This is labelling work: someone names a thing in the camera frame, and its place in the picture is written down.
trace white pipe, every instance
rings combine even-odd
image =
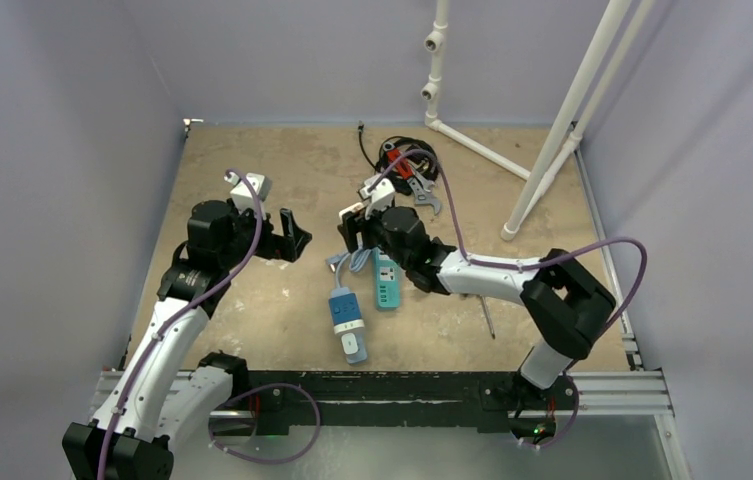
[[[438,118],[438,102],[440,100],[441,75],[444,68],[444,48],[447,43],[447,17],[450,13],[450,0],[438,0],[435,7],[435,22],[432,23],[430,33],[423,46],[432,53],[432,67],[429,70],[429,81],[420,91],[426,100],[426,124]]]
[[[482,145],[481,143],[477,142],[476,140],[473,140],[472,138],[469,138],[467,135],[457,131],[456,129],[447,126],[444,122],[440,120],[436,120],[434,122],[431,122],[430,128],[432,128],[435,131],[441,132],[444,135],[452,138],[456,142],[464,145],[465,147],[473,150],[474,152],[478,153],[479,155],[482,155],[483,157],[487,158],[488,160],[496,163],[497,165],[505,168],[509,172],[517,175],[518,177],[521,177],[523,179],[529,178],[529,170],[521,167],[520,165],[517,165],[516,163],[512,162],[508,158],[500,155],[499,153],[491,150],[490,148],[486,147],[485,145]]]
[[[541,183],[539,184],[538,189],[535,190],[535,194],[532,195],[532,201],[529,202],[529,207],[523,212],[523,215],[520,218],[520,223],[523,223],[526,216],[529,215],[529,212],[535,208],[535,204],[538,203],[538,200],[547,193],[547,190],[550,188],[550,185],[552,185],[553,180],[556,179],[556,175],[558,175],[564,162],[566,162],[567,159],[570,158],[570,155],[579,148],[579,142],[582,141],[582,135],[585,133],[585,129],[588,128],[588,122],[591,121],[591,117],[594,116],[597,107],[600,105],[600,102],[603,101],[603,97],[606,95],[609,85],[611,85],[612,80],[614,80],[614,77],[617,75],[617,71],[620,69],[621,63],[623,63],[623,59],[626,58],[626,54],[629,53],[629,49],[632,47],[632,42],[638,36],[641,27],[644,26],[644,19],[647,18],[647,15],[650,13],[650,10],[655,3],[655,0],[642,0],[641,3],[638,4],[635,13],[632,15],[632,20],[630,20],[629,25],[627,25],[626,30],[624,30],[623,36],[620,37],[620,42],[617,44],[617,47],[615,47],[615,51],[612,53],[608,65],[606,65],[605,71],[603,71],[603,74],[600,76],[600,80],[597,81],[597,86],[594,87],[594,92],[588,99],[585,109],[582,110],[582,115],[579,116],[579,122],[577,122],[576,128],[573,129],[568,136],[567,141],[562,145],[562,148],[556,159],[553,161],[552,166],[550,166],[550,169],[547,170],[544,177],[541,178]]]
[[[517,230],[523,220],[524,212],[529,206],[529,202],[532,201],[532,196],[538,189],[541,178],[553,161],[553,156],[558,150],[562,137],[567,132],[568,124],[573,120],[576,111],[579,109],[579,105],[582,104],[582,100],[585,98],[585,94],[588,93],[588,87],[591,86],[591,81],[600,68],[600,64],[617,34],[623,17],[626,15],[626,11],[629,9],[631,3],[632,0],[609,1],[605,13],[603,13],[603,18],[600,19],[600,24],[597,26],[597,31],[594,33],[594,38],[591,39],[591,43],[588,45],[585,57],[579,65],[579,70],[577,70],[561,109],[553,122],[553,126],[550,128],[547,140],[544,142],[544,146],[541,147],[541,153],[538,154],[538,159],[535,160],[535,165],[532,167],[529,179],[520,192],[520,197],[511,212],[511,216],[505,225],[503,225],[503,230],[500,232],[500,237],[503,240],[511,240],[517,234]]]

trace gray wall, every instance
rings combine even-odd
[[[423,121],[435,0],[125,2],[192,117]],[[453,1],[442,118],[552,123],[606,3]]]
[[[753,478],[753,2],[676,2],[594,127],[603,221],[650,252],[631,314],[693,473]],[[631,282],[636,255],[613,254]]]
[[[0,478],[60,438],[125,346],[180,116],[119,2],[0,0]]]

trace wrench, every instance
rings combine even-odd
[[[411,187],[411,191],[414,192],[415,205],[432,205],[432,208],[435,210],[435,215],[441,213],[441,201],[435,198],[432,193],[424,190],[417,178],[409,178],[406,182],[408,182],[408,186]]]
[[[435,182],[421,175],[420,172],[418,172],[417,169],[414,168],[414,165],[412,165],[411,162],[409,162],[408,167],[411,168],[411,173],[414,175],[414,178],[416,178],[417,181],[420,182],[420,186],[423,187],[423,190],[431,192],[432,187],[435,186]]]

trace power strip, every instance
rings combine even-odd
[[[396,310],[400,306],[400,267],[378,248],[373,249],[373,284],[376,308]]]

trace beige table surface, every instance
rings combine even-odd
[[[524,167],[535,161],[543,129],[468,128],[463,130]],[[569,161],[553,186],[510,243],[499,237],[524,181],[425,127],[374,127],[365,130],[371,156],[383,139],[406,135],[429,142],[444,163],[457,202],[468,250],[506,256],[541,256],[552,247],[572,250],[596,240],[576,166]],[[373,272],[345,271],[343,283],[357,295],[367,325],[369,359],[358,366],[344,360],[332,332],[327,297],[333,288],[324,263],[343,250],[338,211],[358,201],[357,188],[370,175],[359,151],[355,127],[194,127],[185,145],[178,176],[156,244],[135,322],[130,354],[145,331],[161,275],[173,249],[187,237],[186,222],[198,202],[227,198],[223,172],[236,167],[267,175],[273,189],[265,205],[281,232],[278,210],[293,210],[297,223],[314,235],[294,264],[253,259],[235,279],[211,322],[184,362],[196,368],[210,351],[246,358],[252,369],[290,370],[511,370],[519,366],[539,334],[526,310],[489,300],[497,338],[492,340],[478,298],[417,291],[402,279],[402,306],[379,312],[373,300]],[[418,212],[427,232],[455,244],[441,182],[435,188],[444,210]],[[399,205],[412,199],[397,196]],[[606,284],[602,258],[593,252],[583,264]],[[628,370],[618,329],[597,342],[576,370]]]

